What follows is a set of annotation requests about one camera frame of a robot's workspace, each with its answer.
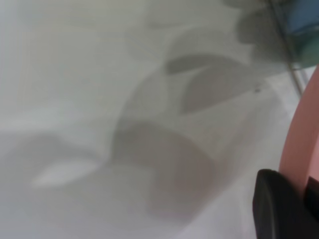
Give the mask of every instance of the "black object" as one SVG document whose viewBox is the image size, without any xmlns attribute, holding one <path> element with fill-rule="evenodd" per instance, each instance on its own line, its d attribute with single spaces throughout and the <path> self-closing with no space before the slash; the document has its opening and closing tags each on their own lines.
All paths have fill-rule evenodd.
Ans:
<svg viewBox="0 0 319 239">
<path fill-rule="evenodd" d="M 305 191 L 305 207 L 319 222 L 319 182 L 310 177 Z"/>
<path fill-rule="evenodd" d="M 257 239 L 319 238 L 319 223 L 291 184 L 276 171 L 258 172 L 253 214 Z"/>
</svg>

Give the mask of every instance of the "pink object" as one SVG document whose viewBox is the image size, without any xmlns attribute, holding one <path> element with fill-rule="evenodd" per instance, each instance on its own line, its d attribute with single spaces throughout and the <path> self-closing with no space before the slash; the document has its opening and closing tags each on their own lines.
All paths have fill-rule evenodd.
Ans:
<svg viewBox="0 0 319 239">
<path fill-rule="evenodd" d="M 290 125 L 279 172 L 301 196 L 309 176 L 319 181 L 319 67 L 311 77 Z"/>
</svg>

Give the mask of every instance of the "blue object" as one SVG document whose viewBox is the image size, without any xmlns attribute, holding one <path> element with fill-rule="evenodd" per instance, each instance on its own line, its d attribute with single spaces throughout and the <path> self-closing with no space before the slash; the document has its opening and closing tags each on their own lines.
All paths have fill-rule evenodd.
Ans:
<svg viewBox="0 0 319 239">
<path fill-rule="evenodd" d="M 287 34 L 319 25 L 319 0 L 294 0 L 289 5 Z"/>
</svg>

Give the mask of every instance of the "white surface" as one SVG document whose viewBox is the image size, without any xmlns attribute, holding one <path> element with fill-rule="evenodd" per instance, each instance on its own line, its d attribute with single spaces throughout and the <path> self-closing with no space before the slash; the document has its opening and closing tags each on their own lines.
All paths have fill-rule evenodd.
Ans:
<svg viewBox="0 0 319 239">
<path fill-rule="evenodd" d="M 0 0 L 0 238 L 255 238 L 298 99 L 252 3 Z"/>
</svg>

